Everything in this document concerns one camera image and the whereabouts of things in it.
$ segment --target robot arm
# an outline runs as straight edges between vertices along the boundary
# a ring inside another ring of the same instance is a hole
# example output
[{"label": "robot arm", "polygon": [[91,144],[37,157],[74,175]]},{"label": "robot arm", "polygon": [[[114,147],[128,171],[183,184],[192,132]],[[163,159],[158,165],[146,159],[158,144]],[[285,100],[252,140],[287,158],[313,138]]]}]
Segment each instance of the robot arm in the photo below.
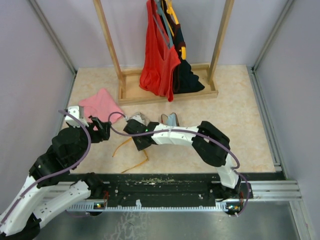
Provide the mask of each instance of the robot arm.
[{"label": "robot arm", "polygon": [[88,138],[78,122],[85,125],[92,143],[99,143],[110,137],[110,123],[101,122],[96,117],[91,118],[92,123],[87,123],[81,107],[78,106],[69,107],[68,112],[71,114],[71,117],[66,117],[69,127],[62,129],[52,139],[52,145],[46,153],[37,158],[22,189],[7,210],[0,215],[0,240],[32,240],[41,228],[72,204],[102,194],[103,182],[94,173],[88,173],[68,191],[49,202],[43,202],[45,194],[58,184],[59,180],[55,176],[40,182],[37,180],[70,168],[87,150]]},{"label": "robot arm", "polygon": [[193,147],[205,163],[216,168],[223,186],[235,189],[240,184],[239,176],[232,168],[232,157],[218,145],[208,142],[203,137],[197,135],[208,136],[218,141],[227,149],[230,149],[229,138],[210,122],[202,121],[199,126],[192,127],[167,126],[159,122],[149,122],[148,125],[144,125],[143,121],[135,117],[128,120],[123,130],[128,134],[158,132],[132,137],[139,151],[151,145],[162,144]]},{"label": "robot arm", "polygon": [[[21,191],[8,209],[0,215],[0,240],[32,240],[41,228],[72,204],[102,194],[103,182],[94,173],[88,173],[68,191],[44,203],[42,201],[45,194],[58,184],[59,180],[52,176],[38,181],[45,176],[69,169],[83,157],[89,142],[80,128],[80,123],[85,125],[92,143],[109,140],[111,123],[101,122],[97,117],[92,117],[91,120],[92,123],[86,122],[81,107],[68,108],[65,121],[69,127],[62,129],[52,139],[52,145],[47,152],[37,158]],[[139,151],[151,145],[161,144],[193,147],[204,162],[216,167],[221,184],[226,187],[223,191],[237,194],[241,181],[233,171],[232,158],[220,146],[206,141],[204,136],[214,139],[226,149],[230,149],[230,140],[211,123],[203,121],[199,126],[193,127],[172,127],[159,122],[149,122],[145,125],[141,118],[136,117],[127,121],[124,131],[131,135],[157,131],[132,137]],[[31,185],[34,186],[25,194]]]}]

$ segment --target white wall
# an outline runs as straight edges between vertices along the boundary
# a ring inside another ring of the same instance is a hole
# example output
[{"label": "white wall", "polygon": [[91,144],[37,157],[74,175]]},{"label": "white wall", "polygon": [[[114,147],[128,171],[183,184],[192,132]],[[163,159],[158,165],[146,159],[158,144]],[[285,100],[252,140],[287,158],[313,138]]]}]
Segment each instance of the white wall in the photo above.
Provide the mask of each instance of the white wall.
[{"label": "white wall", "polygon": [[295,1],[258,69],[289,176],[320,237],[320,1]]},{"label": "white wall", "polygon": [[0,1],[0,213],[56,134],[73,76],[26,0]]},{"label": "white wall", "polygon": [[[92,0],[37,0],[76,68],[111,66]],[[101,0],[122,66],[143,66],[146,0]],[[236,0],[219,64],[253,65],[286,0]],[[225,0],[173,0],[190,63],[210,62]]]}]

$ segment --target pink cloth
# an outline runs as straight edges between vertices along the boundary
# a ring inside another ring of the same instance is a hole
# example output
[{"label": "pink cloth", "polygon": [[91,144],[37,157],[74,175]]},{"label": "pink cloth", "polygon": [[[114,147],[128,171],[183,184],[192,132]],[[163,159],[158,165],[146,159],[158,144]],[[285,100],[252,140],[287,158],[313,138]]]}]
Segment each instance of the pink cloth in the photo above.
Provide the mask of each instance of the pink cloth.
[{"label": "pink cloth", "polygon": [[[97,94],[81,100],[79,106],[84,108],[84,116],[90,123],[92,123],[89,118],[90,116],[98,117],[100,121],[107,122],[108,117],[112,112],[123,113],[105,88],[101,88]],[[113,114],[110,121],[111,123],[115,123],[121,117],[120,114]]]}]

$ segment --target red tank top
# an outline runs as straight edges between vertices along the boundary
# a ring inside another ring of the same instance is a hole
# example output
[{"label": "red tank top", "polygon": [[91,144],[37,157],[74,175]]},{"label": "red tank top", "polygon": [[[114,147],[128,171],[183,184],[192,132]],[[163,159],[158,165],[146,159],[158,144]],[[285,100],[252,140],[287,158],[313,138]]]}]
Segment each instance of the red tank top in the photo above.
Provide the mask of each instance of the red tank top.
[{"label": "red tank top", "polygon": [[[164,30],[160,16],[156,13],[155,0],[146,2],[148,12],[148,27],[146,30],[145,60],[140,76],[140,87],[153,92],[157,96],[167,97],[169,102],[174,100],[173,72],[180,64],[175,46],[168,48],[169,37]],[[155,19],[163,34],[157,27]]]}]

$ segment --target wooden clothes rack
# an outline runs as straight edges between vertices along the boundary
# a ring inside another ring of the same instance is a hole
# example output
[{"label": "wooden clothes rack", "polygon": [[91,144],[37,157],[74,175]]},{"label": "wooden clothes rack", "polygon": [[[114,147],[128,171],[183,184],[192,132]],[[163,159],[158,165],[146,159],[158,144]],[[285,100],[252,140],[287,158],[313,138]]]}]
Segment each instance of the wooden clothes rack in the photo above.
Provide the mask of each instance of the wooden clothes rack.
[{"label": "wooden clothes rack", "polygon": [[[213,50],[211,64],[191,64],[192,71],[194,72],[194,74],[199,76],[199,81],[205,86],[205,88],[199,92],[175,94],[174,101],[216,98],[218,96],[218,87],[214,78],[214,73],[217,68],[220,51],[224,42],[234,2],[235,0],[225,0],[219,31]],[[119,105],[166,102],[166,97],[156,96],[152,92],[145,91],[139,87],[142,68],[129,68],[121,70],[116,55],[116,50],[112,42],[104,9],[101,4],[101,0],[93,0],[93,3],[103,31],[106,44],[109,49],[109,53],[114,65],[117,78],[119,80]]]}]

